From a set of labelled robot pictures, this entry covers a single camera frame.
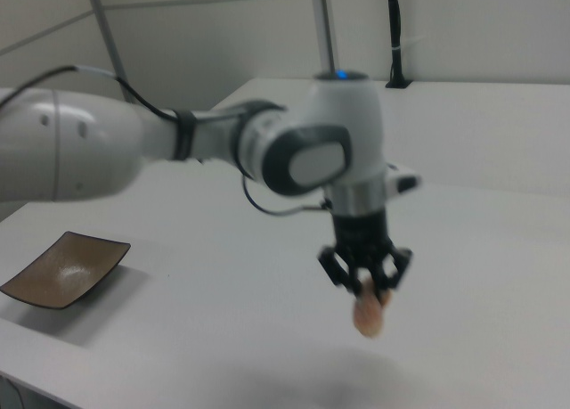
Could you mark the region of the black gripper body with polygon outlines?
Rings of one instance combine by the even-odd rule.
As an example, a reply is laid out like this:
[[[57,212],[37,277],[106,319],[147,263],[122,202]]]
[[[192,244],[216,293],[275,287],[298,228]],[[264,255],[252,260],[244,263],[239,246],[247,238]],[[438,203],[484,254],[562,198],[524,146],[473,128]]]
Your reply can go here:
[[[335,251],[349,272],[380,265],[386,257],[397,260],[388,235],[387,211],[381,209],[360,217],[332,216]]]

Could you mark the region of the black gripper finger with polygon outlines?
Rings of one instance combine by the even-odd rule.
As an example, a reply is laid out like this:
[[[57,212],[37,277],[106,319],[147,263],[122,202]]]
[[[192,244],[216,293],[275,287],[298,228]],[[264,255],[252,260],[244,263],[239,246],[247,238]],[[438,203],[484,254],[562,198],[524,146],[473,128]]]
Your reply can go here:
[[[326,275],[337,287],[344,287],[352,294],[362,292],[362,284],[356,275],[351,275],[351,269],[345,269],[336,258],[336,251],[333,247],[324,247],[317,257]]]
[[[386,271],[384,261],[387,257],[392,259],[393,270]],[[396,289],[403,279],[407,267],[413,259],[413,252],[408,248],[391,247],[380,260],[375,269],[376,291]]]

